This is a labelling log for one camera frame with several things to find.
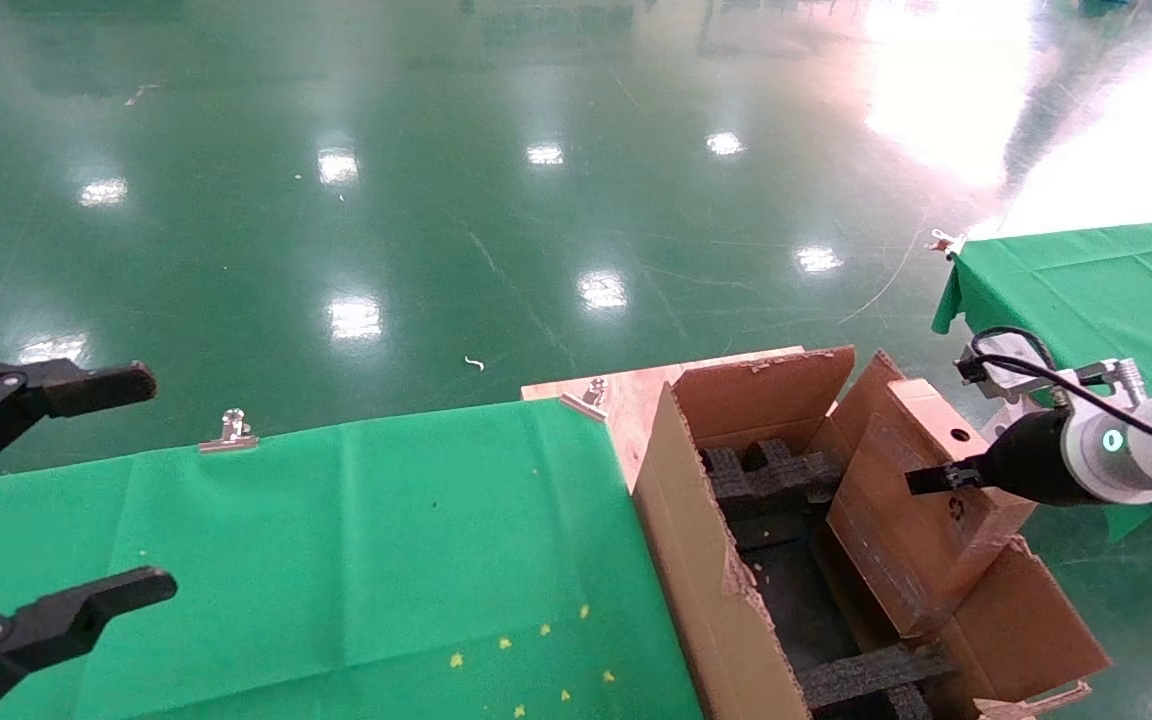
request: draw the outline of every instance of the metal bracket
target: metal bracket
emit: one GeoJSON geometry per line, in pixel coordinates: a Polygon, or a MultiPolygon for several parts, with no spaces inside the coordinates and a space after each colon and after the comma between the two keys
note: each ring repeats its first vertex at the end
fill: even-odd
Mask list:
{"type": "Polygon", "coordinates": [[[563,401],[563,406],[571,407],[590,419],[599,423],[607,420],[607,410],[602,410],[602,404],[607,401],[607,379],[594,378],[585,388],[585,395],[576,397],[570,392],[564,392],[559,400],[563,401]]]}
{"type": "Polygon", "coordinates": [[[260,438],[251,434],[252,427],[243,422],[243,411],[237,407],[225,410],[220,416],[220,437],[198,444],[198,452],[210,454],[211,452],[247,450],[248,447],[256,447],[260,438]]]}

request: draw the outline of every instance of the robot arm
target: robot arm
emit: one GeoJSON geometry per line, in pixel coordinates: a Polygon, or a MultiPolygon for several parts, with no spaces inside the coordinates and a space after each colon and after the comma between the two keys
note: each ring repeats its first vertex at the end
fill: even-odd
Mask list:
{"type": "Polygon", "coordinates": [[[1152,397],[1134,361],[1102,359],[1076,370],[1039,364],[1051,367],[1051,356],[1025,331],[996,328],[973,338],[960,373],[987,397],[1009,402],[1000,414],[1007,419],[991,423],[996,440],[983,455],[907,475],[915,495],[977,486],[1047,505],[1152,502],[1152,397]],[[1074,391],[1098,384],[1112,395],[1074,391]],[[1051,409],[1029,400],[1048,389],[1051,409]]]}

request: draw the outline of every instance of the green tablecloth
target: green tablecloth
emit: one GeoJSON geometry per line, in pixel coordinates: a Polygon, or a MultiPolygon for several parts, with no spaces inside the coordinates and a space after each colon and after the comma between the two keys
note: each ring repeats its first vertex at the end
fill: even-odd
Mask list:
{"type": "MultiPolygon", "coordinates": [[[[1134,357],[1152,395],[1152,223],[969,242],[932,328],[948,332],[958,313],[973,331],[1038,333],[1061,366],[1134,357]]],[[[1151,514],[1111,507],[1111,539],[1151,514]]]]}
{"type": "Polygon", "coordinates": [[[159,564],[172,601],[0,720],[700,720],[602,425],[556,401],[0,478],[0,611],[159,564]]]}

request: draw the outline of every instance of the cardboard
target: cardboard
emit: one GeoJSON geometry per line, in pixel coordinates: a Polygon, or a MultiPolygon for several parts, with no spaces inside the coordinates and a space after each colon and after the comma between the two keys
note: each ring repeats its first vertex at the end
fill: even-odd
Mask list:
{"type": "Polygon", "coordinates": [[[1000,488],[910,495],[905,471],[988,444],[925,381],[887,382],[869,401],[829,526],[897,632],[919,637],[946,623],[1036,505],[1000,488]]]}
{"type": "Polygon", "coordinates": [[[934,688],[938,717],[978,717],[975,698],[1006,717],[1106,667],[1043,561],[1014,536],[1033,503],[993,488],[909,495],[905,469],[983,450],[983,439],[881,353],[840,400],[854,363],[852,348],[839,347],[710,366],[660,393],[634,500],[710,720],[810,717],[698,455],[758,439],[844,462],[828,516],[838,543],[818,556],[854,564],[826,574],[863,647],[895,637],[896,624],[911,642],[946,644],[963,670],[934,688]],[[878,611],[881,621],[859,622],[878,611]]]}
{"type": "Polygon", "coordinates": [[[1020,536],[1009,539],[941,637],[963,669],[957,682],[969,697],[1023,702],[1111,665],[1020,536]]]}
{"type": "Polygon", "coordinates": [[[668,386],[634,505],[708,719],[812,717],[668,386]]]}

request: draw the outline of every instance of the small cardboard box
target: small cardboard box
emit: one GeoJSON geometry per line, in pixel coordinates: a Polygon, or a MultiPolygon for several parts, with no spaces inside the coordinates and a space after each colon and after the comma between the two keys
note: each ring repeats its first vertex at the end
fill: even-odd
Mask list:
{"type": "Polygon", "coordinates": [[[710,720],[810,717],[698,456],[758,439],[847,464],[829,528],[892,623],[905,637],[940,639],[960,668],[929,697],[939,717],[977,717],[973,698],[995,702],[992,717],[1015,715],[1030,706],[1010,703],[1105,669],[1043,561],[1011,536],[1032,505],[973,488],[954,493],[950,508],[945,497],[893,488],[905,464],[970,455],[983,439],[882,354],[835,406],[854,363],[852,348],[839,347],[710,366],[660,395],[634,501],[710,720]],[[968,439],[945,441],[953,429],[968,439]],[[945,541],[950,529],[957,539],[945,541]],[[923,558],[920,541],[942,543],[923,558]],[[878,560],[856,560],[866,546],[878,560]]]}

